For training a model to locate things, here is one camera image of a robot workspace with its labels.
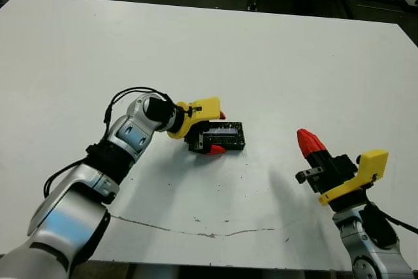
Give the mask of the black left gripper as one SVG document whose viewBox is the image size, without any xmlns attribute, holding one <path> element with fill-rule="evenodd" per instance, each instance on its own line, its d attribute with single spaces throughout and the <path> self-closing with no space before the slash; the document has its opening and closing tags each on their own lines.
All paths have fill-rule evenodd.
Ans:
<svg viewBox="0 0 418 279">
<path fill-rule="evenodd" d="M 226 119 L 226 116 L 222 111 L 219 114 L 219 119 Z M 184 138 L 184 141 L 187 143 L 188 150 L 190 152 L 212 156 L 217 154 L 224 154 L 227 151 L 225 147 L 216 144 L 208 144 L 204 141 L 204 132 L 208 131 L 209 128 L 209 121 L 198 122 L 191 126 L 190 130 Z"/>
</svg>

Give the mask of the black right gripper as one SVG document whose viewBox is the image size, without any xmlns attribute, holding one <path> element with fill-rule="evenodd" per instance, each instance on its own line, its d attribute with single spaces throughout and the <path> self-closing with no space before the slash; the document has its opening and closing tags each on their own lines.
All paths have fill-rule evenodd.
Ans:
<svg viewBox="0 0 418 279">
<path fill-rule="evenodd" d="M 299 184 L 307 181 L 314 193 L 322 195 L 355 177 L 358 168 L 350 158 L 346 154 L 332 157 L 317 135 L 307 129 L 299 129 L 297 141 L 302 155 L 311 167 L 296 173 L 295 178 Z M 325 201 L 325 205 L 333 210 L 346 210 L 365 203 L 366 194 L 361 188 L 332 201 Z"/>
</svg>

